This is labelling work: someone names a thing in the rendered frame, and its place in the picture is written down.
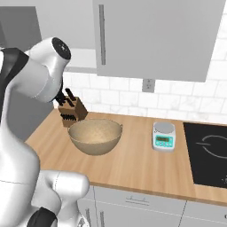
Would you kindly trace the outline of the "tan woven basket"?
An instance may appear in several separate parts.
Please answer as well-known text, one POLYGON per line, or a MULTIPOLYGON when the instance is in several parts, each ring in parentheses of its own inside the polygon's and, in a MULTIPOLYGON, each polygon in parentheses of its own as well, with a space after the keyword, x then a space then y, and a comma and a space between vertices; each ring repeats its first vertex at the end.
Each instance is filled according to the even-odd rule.
POLYGON ((103 155, 112 151, 121 139, 123 126, 108 119, 78 121, 68 130, 72 143, 88 155, 103 155))

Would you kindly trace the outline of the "grey base cabinet door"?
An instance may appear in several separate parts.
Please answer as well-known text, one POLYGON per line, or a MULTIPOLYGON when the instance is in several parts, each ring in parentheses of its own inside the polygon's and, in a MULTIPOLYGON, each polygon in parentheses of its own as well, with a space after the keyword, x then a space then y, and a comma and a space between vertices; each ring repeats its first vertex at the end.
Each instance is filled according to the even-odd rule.
POLYGON ((179 227, 181 217, 134 207, 97 202, 97 214, 100 223, 100 211, 104 211, 105 227, 179 227))

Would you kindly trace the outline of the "wooden knife block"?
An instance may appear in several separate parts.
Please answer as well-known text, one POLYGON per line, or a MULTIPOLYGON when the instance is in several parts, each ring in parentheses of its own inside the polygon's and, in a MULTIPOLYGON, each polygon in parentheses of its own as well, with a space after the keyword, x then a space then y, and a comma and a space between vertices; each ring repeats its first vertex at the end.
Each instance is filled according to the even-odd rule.
POLYGON ((57 102, 63 126, 69 128, 74 123, 84 120, 88 111, 82 101, 75 97, 69 88, 65 88, 65 91, 67 95, 65 96, 61 91, 57 96, 57 102))

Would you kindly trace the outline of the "white kitchen scale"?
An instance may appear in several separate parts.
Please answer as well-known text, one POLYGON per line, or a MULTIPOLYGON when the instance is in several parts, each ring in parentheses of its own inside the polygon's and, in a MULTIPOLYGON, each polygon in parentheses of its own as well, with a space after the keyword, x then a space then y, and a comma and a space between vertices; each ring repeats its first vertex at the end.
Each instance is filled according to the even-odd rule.
POLYGON ((155 122, 153 124, 153 150, 171 153, 176 145, 176 127, 169 122, 155 122))

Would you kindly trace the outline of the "grey drawer front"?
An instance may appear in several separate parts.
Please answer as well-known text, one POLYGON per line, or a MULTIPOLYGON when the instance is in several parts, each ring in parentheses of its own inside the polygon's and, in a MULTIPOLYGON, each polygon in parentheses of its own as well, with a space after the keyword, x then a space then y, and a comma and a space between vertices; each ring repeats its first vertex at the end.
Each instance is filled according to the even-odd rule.
POLYGON ((181 216, 184 200, 171 199, 138 192, 127 192, 105 187, 94 187, 98 206, 112 213, 151 212, 156 215, 181 216))

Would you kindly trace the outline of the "grey fridge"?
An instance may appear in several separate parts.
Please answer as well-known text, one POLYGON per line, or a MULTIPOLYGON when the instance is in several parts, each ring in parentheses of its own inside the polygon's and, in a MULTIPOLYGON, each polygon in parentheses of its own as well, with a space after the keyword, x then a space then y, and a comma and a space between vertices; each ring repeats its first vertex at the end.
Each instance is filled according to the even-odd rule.
MULTIPOLYGON (((41 41, 34 6, 0 6, 0 48, 17 47, 27 51, 41 41)), ((26 141, 52 110, 52 103, 39 102, 14 90, 9 127, 18 138, 26 141)))

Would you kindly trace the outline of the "black hob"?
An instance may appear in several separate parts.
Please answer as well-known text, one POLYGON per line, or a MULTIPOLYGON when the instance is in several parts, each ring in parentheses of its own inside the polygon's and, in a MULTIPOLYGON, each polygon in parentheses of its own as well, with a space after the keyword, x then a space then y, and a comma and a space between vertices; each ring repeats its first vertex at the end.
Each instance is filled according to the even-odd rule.
POLYGON ((195 184, 227 189, 227 126, 184 123, 195 184))

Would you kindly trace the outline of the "grey wall socket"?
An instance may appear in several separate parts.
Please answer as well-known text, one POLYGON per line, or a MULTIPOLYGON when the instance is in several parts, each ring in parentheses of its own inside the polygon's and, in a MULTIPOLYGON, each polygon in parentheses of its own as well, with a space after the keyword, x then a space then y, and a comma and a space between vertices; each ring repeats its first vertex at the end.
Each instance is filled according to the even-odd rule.
POLYGON ((154 93, 155 88, 155 80, 154 79, 144 79, 142 85, 143 92, 151 92, 154 93))

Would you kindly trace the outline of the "grey wall cabinet door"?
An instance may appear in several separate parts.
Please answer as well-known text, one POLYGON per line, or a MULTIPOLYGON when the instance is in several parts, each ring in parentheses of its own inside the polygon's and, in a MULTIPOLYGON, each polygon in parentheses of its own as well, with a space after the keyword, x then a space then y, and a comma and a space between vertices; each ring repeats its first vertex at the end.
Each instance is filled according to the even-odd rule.
POLYGON ((93 0, 97 74, 204 82, 226 0, 93 0), (106 64, 99 10, 104 5, 106 64))

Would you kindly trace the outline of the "grey wall cabinet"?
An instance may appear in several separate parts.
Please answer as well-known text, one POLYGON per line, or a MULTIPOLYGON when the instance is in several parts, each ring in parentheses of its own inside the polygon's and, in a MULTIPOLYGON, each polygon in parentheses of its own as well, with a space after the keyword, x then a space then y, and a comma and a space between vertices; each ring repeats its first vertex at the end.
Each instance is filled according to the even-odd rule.
POLYGON ((71 50, 68 72, 97 71, 92 0, 35 0, 42 38, 56 36, 71 50))

